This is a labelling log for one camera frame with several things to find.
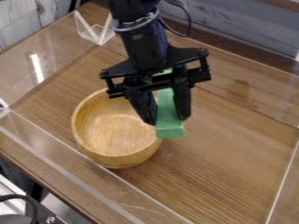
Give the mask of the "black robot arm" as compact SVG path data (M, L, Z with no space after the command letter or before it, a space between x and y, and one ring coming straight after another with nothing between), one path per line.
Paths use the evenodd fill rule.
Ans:
M153 91L170 88L174 109L180 120L192 114L192 93L198 82L211 79L208 50L171 45L172 30L163 21L157 4L163 0L107 0L112 28L120 36L127 60L104 69L99 77L107 83L111 98L128 99L144 123L157 121ZM164 0L172 4L178 0Z

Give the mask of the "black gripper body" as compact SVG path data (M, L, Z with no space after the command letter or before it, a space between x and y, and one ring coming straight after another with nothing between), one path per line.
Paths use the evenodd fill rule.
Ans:
M176 99L187 99L198 82L211 79L206 48L180 48L167 38L164 21L155 14L123 20L112 17L112 28L123 41L127 60L100 72L111 98L171 88Z

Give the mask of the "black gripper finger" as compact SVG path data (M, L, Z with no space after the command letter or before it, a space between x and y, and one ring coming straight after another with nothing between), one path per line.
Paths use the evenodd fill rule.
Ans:
M186 80L178 80L174 83L172 92L174 92L172 98L176 114L179 118L184 121L190 118L192 114L191 110L192 94Z
M144 123L155 126L157 105L151 91L129 89L125 91L125 97L139 114Z

